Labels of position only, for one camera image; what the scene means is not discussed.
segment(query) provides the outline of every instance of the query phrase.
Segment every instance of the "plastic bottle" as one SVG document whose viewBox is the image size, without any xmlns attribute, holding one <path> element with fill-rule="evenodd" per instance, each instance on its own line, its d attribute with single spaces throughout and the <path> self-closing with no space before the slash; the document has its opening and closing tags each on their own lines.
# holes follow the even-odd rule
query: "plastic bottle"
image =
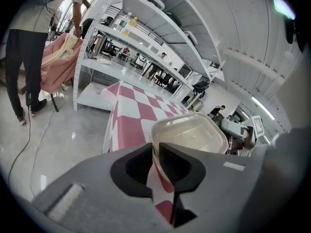
<svg viewBox="0 0 311 233">
<path fill-rule="evenodd" d="M 123 30 L 122 34 L 128 35 L 132 28 L 137 25 L 137 17 L 134 17 L 130 22 L 127 24 L 126 28 Z"/>
<path fill-rule="evenodd" d="M 123 32 L 123 30 L 125 29 L 126 25 L 128 24 L 128 22 L 130 21 L 131 19 L 131 12 L 129 12 L 127 15 L 125 15 L 121 22 L 119 23 L 119 25 L 117 26 L 116 28 L 116 31 L 119 31 L 120 33 Z"/>
</svg>

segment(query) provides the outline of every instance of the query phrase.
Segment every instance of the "glossy floor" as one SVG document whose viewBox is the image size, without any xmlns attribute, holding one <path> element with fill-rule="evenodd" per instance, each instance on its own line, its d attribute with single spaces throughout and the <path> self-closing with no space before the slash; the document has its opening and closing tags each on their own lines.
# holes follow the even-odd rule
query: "glossy floor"
<svg viewBox="0 0 311 233">
<path fill-rule="evenodd" d="M 54 111 L 51 116 L 54 110 L 51 97 L 41 91 L 40 100 L 46 98 L 48 106 L 36 117 L 30 115 L 31 140 L 10 175 L 11 189 L 29 201 L 77 163 L 102 153 L 110 112 L 82 105 L 74 111 L 71 95 L 71 87 L 54 94 L 56 104 L 62 105 L 59 113 Z M 25 96 L 20 99 L 26 109 Z M 19 124 L 6 88 L 0 86 L 0 168 L 6 181 L 14 159 L 28 141 L 28 115 L 26 120 L 26 126 Z"/>
</svg>

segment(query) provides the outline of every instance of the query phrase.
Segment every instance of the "hand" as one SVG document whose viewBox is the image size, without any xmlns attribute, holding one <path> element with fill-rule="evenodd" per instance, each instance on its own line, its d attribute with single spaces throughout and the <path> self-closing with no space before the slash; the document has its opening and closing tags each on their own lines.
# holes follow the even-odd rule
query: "hand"
<svg viewBox="0 0 311 233">
<path fill-rule="evenodd" d="M 81 30 L 81 28 L 75 29 L 74 32 L 73 32 L 73 34 L 74 34 L 76 37 L 80 38 L 81 35 L 82 35 L 82 30 Z"/>
</svg>

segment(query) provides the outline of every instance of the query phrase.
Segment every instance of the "ceiling light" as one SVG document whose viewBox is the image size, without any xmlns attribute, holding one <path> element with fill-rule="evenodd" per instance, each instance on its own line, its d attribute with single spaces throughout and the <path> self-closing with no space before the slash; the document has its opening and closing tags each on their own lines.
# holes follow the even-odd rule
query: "ceiling light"
<svg viewBox="0 0 311 233">
<path fill-rule="evenodd" d="M 290 19 L 295 19 L 295 14 L 291 10 L 291 8 L 288 6 L 288 4 L 283 0 L 273 0 L 274 7 L 276 11 L 282 13 L 283 15 L 286 15 Z"/>
<path fill-rule="evenodd" d="M 247 115 L 247 114 L 245 114 L 245 112 L 244 112 L 244 111 L 242 111 L 242 113 L 243 113 L 243 115 L 244 115 L 244 116 L 246 116 L 246 117 L 247 117 L 247 119 L 249 119 L 248 115 Z"/>
<path fill-rule="evenodd" d="M 269 116 L 272 120 L 275 119 L 274 116 L 266 109 L 266 107 L 264 107 L 256 98 L 252 97 L 252 100 L 253 100 L 256 104 L 258 104 L 258 105 L 268 114 L 268 116 Z"/>
<path fill-rule="evenodd" d="M 264 135 L 263 136 L 265 139 L 266 139 L 266 141 L 270 144 L 270 141 L 268 140 L 268 138 Z"/>
</svg>

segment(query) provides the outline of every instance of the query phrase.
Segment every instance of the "checkered fabric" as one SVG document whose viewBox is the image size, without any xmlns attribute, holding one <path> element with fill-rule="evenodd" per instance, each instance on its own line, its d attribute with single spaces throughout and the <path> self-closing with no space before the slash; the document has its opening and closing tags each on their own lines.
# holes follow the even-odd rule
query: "checkered fabric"
<svg viewBox="0 0 311 233">
<path fill-rule="evenodd" d="M 109 151 L 150 142 L 149 133 L 155 122 L 189 113 L 183 105 L 125 82 L 109 86 L 101 92 L 101 96 L 109 99 L 114 105 L 111 112 Z M 155 206 L 170 221 L 174 189 L 160 175 L 155 164 L 150 169 L 147 186 L 153 190 Z"/>
</svg>

